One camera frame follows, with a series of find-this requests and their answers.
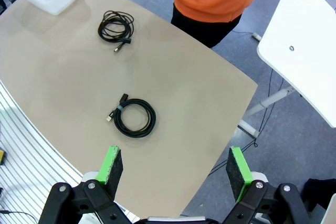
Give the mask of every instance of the white striped surface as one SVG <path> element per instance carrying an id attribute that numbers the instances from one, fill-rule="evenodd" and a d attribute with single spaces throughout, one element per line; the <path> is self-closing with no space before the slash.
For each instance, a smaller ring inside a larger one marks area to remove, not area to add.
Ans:
<path id="1" fill-rule="evenodd" d="M 0 166 L 1 210 L 22 211 L 39 219 L 49 191 L 57 182 L 80 183 L 77 171 L 33 126 L 0 81 L 0 149 L 6 152 Z M 130 221 L 139 217 L 124 209 Z M 36 223 L 22 214 L 0 214 L 0 223 Z M 87 215 L 81 223 L 99 223 Z"/>

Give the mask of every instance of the white desk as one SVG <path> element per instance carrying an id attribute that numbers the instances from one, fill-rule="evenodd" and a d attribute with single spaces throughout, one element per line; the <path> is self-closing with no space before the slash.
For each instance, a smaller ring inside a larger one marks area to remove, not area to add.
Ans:
<path id="1" fill-rule="evenodd" d="M 297 90 L 335 127 L 336 50 L 327 38 L 336 38 L 336 13 L 325 0 L 280 0 L 257 51 L 291 86 L 246 111 L 244 117 Z M 239 125 L 248 128 L 242 121 Z"/>

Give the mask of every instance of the white table leg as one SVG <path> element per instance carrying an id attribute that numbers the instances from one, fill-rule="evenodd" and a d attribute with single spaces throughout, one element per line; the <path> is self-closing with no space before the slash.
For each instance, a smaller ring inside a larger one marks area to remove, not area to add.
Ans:
<path id="1" fill-rule="evenodd" d="M 252 38 L 255 38 L 259 42 L 261 41 L 261 36 L 259 34 L 257 34 L 257 33 L 253 33 L 252 34 Z"/>
<path id="2" fill-rule="evenodd" d="M 262 100 L 259 102 L 259 104 L 253 106 L 251 109 L 247 110 L 243 116 L 243 119 L 247 118 L 250 115 L 253 115 L 263 109 L 266 109 L 268 106 L 272 105 L 273 103 L 281 100 L 282 98 L 285 98 L 289 94 L 292 94 L 295 91 L 295 88 L 292 86 L 288 86 L 284 89 L 279 90 L 278 92 L 274 93 L 273 95 L 269 96 L 268 98 Z M 241 120 L 239 122 L 239 127 L 241 127 L 243 130 L 245 130 L 247 133 L 252 135 L 253 137 L 258 137 L 259 131 L 257 131 L 255 128 L 253 128 L 251 125 L 249 125 L 244 120 Z"/>
<path id="3" fill-rule="evenodd" d="M 262 216 L 263 216 L 262 214 L 257 213 L 252 219 L 251 224 L 270 224 L 270 221 L 263 218 Z"/>

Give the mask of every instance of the gray floor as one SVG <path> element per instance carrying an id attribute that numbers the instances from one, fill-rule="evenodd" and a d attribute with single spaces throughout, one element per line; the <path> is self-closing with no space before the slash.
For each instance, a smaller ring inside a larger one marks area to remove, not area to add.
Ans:
<path id="1" fill-rule="evenodd" d="M 153 13 L 170 21 L 173 0 L 132 0 Z M 336 0 L 326 0 L 336 7 Z M 264 33 L 279 0 L 255 0 L 242 17 L 237 31 Z M 259 85 L 251 105 L 265 98 L 271 69 L 259 59 L 257 43 L 250 35 L 230 33 L 214 51 L 231 62 Z M 277 90 L 281 78 L 275 73 L 272 92 Z M 248 122 L 259 127 L 263 113 L 249 118 Z M 250 142 L 241 130 L 236 130 L 228 146 L 245 146 Z M 294 93 L 275 105 L 265 130 L 258 139 L 258 147 L 251 147 L 245 157 L 251 170 L 259 171 L 268 177 L 273 185 L 284 182 L 296 184 L 299 189 L 308 178 L 327 179 L 336 177 L 334 169 L 336 153 L 336 131 L 330 128 L 323 118 Z M 227 149 L 219 162 L 227 158 Z M 210 175 L 195 197 L 185 208 L 185 215 L 205 215 L 223 221 L 234 199 L 225 169 Z M 319 223 L 324 214 L 316 208 L 312 223 Z"/>

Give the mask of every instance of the black cable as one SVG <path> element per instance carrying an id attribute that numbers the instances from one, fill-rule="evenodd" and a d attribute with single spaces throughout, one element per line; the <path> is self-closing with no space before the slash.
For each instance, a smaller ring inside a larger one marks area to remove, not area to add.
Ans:
<path id="1" fill-rule="evenodd" d="M 126 136 L 133 137 L 133 138 L 147 136 L 149 133 L 151 133 L 151 131 L 153 130 L 155 126 L 156 114 L 155 114 L 154 109 L 149 105 L 149 103 L 147 103 L 144 100 L 141 100 L 141 99 L 127 100 L 127 98 L 128 98 L 128 94 L 124 94 L 122 98 L 120 99 L 119 106 L 109 114 L 106 120 L 111 121 L 111 119 L 114 118 L 115 126 L 122 134 Z M 129 128 L 127 128 L 121 120 L 121 113 L 123 109 L 126 106 L 132 105 L 132 104 L 137 104 L 143 107 L 148 117 L 146 125 L 137 131 L 132 131 Z"/>
<path id="2" fill-rule="evenodd" d="M 121 44 L 114 50 L 115 52 L 117 52 L 125 43 L 131 43 L 131 37 L 134 33 L 133 22 L 133 16 L 128 13 L 108 10 L 104 13 L 103 20 L 98 27 L 98 34 L 103 40 L 107 42 L 121 42 Z M 111 25 L 124 26 L 124 30 L 115 31 L 109 29 L 108 27 L 110 27 Z"/>
<path id="3" fill-rule="evenodd" d="M 234 31 L 232 30 L 234 33 L 237 33 L 237 34 L 253 34 L 251 33 L 250 31 Z"/>
<path id="4" fill-rule="evenodd" d="M 269 77 L 269 83 L 268 83 L 268 96 L 270 96 L 270 88 L 271 88 L 271 81 L 272 81 L 273 71 L 274 71 L 274 70 L 272 69 L 272 71 L 271 71 L 271 75 L 270 75 L 270 77 Z M 281 85 L 280 85 L 278 91 L 280 91 L 280 89 L 282 88 L 283 81 L 284 81 L 284 79 L 282 79 L 282 81 L 281 81 Z M 258 137 L 254 138 L 251 142 L 249 142 L 247 145 L 245 145 L 245 146 L 241 149 L 241 152 L 242 152 L 242 153 L 245 152 L 247 149 L 249 149 L 252 145 L 253 145 L 255 148 L 258 147 L 258 144 L 256 143 L 256 141 L 257 141 L 257 139 L 260 137 L 260 135 L 261 135 L 261 133 L 263 132 L 263 130 L 264 130 L 264 128 L 265 128 L 265 126 L 266 126 L 268 120 L 270 119 L 270 116 L 271 116 L 271 114 L 272 114 L 272 111 L 273 111 L 274 106 L 275 106 L 275 103 L 273 103 L 273 105 L 272 105 L 271 111 L 269 112 L 269 115 L 268 115 L 268 117 L 267 117 L 267 119 L 266 119 L 266 121 L 265 121 L 265 124 L 262 125 L 263 122 L 264 122 L 264 120 L 265 120 L 266 112 L 267 112 L 267 109 L 268 109 L 268 108 L 266 108 L 266 110 L 265 110 L 265 112 L 264 112 L 264 116 L 262 117 L 262 121 L 261 121 L 260 127 L 259 127 L 259 135 L 258 135 Z M 211 175 L 212 173 L 216 172 L 217 170 L 221 169 L 221 168 L 224 167 L 226 164 L 227 164 L 227 159 L 224 160 L 224 161 L 222 161 L 222 162 L 219 163 L 218 165 L 216 165 L 214 168 L 212 168 L 212 170 L 211 170 L 211 172 L 208 174 L 208 176 Z"/>
<path id="5" fill-rule="evenodd" d="M 37 224 L 37 220 L 35 219 L 35 217 L 32 216 L 31 214 L 27 213 L 27 212 L 0 210 L 0 214 L 4 214 L 4 215 L 9 215 L 9 214 L 24 214 L 24 215 L 32 217 L 33 220 L 34 220 L 34 222 Z"/>

